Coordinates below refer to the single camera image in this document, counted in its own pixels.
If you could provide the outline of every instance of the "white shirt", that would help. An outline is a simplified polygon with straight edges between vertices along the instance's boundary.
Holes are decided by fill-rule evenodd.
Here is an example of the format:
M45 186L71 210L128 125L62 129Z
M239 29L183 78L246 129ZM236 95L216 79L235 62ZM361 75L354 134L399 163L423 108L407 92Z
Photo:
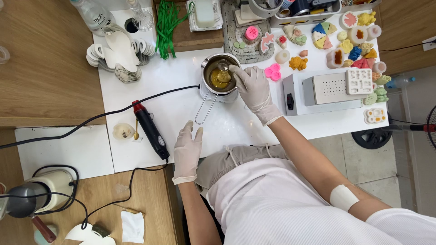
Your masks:
M436 244L436 218L391 208L363 222L330 206L291 161L264 158L221 177L207 200L225 245Z

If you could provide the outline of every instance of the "beige pants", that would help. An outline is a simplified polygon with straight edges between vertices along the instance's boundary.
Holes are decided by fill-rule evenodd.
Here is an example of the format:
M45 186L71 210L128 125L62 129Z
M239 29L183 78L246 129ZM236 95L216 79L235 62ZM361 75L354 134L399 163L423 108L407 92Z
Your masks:
M198 162L195 185L205 198L211 186L219 178L241 164L268 157L289 160L281 145L237 146L232 149L226 147L226 150L225 153L216 153Z

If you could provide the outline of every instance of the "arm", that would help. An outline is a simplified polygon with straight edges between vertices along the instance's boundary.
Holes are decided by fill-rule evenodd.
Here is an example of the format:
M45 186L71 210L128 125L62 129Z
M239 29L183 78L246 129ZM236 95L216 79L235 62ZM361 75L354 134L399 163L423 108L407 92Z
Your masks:
M330 202L330 193L343 184L359 199L348 212L366 221L371 214L391 208L377 198L352 184L336 167L300 134L284 117L280 117L268 127L282 144L286 154L298 171L315 188L322 198Z
M185 208L191 244L221 245L215 222L194 183L181 183L178 186Z
M371 214L390 208L348 181L283 117L271 100L269 82L266 80L264 70L255 66L244 71L234 65L230 65L229 69L234 72L236 86L247 107L256 114L264 126L268 125L295 167L322 198L330 203L331 191L343 184L359 199L359 202L348 210L356 218L366 221Z
M193 125L194 122L188 121L177 137L174 146L176 170L172 180L179 186L182 195L191 244L221 245L215 222L193 182L197 178L196 169L203 137L203 128L200 127L195 139L192 139Z

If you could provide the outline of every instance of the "bandage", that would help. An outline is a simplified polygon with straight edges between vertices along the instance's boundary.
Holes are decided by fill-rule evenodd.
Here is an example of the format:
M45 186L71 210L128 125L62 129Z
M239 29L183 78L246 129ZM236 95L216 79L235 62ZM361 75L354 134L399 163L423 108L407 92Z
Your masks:
M330 203L333 207L340 208L345 212L356 203L359 199L343 184L336 186L330 193Z

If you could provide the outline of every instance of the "wooden desk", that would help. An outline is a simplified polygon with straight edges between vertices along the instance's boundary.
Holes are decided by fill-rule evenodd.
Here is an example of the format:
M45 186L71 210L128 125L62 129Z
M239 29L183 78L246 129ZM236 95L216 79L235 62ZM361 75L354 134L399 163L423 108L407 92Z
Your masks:
M171 181L172 170L171 165L159 171L137 170L133 177L131 199L119 204L145 213L144 244L185 244L180 211L175 200L175 186ZM80 180L76 198L86 205L89 213L109 202L126 199L129 196L129 189L118 193L117 186L128 187L131 174L132 171L128 171ZM116 244L121 244L123 234L121 211L124 210L110 205L91 215L88 222L98 224L110 231ZM46 224L55 224L59 227L60 231L54 245L79 244L77 241L64 241L67 233L85 218L85 211L79 203L75 202L62 212L40 217Z

